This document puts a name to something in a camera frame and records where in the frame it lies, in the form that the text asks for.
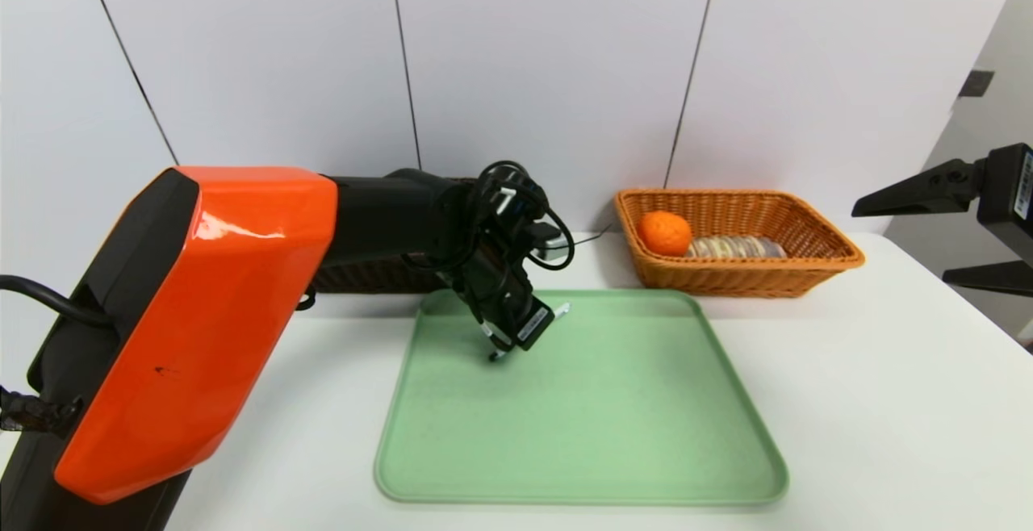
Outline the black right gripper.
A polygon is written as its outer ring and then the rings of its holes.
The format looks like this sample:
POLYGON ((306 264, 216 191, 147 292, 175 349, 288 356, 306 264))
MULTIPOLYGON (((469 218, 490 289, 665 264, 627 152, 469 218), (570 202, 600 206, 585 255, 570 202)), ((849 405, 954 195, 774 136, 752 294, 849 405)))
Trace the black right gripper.
POLYGON ((967 212, 1023 261, 945 270, 948 285, 1000 295, 1032 296, 1032 152, 1028 144, 996 148, 972 163, 953 159, 866 195, 851 215, 894 217, 967 212))

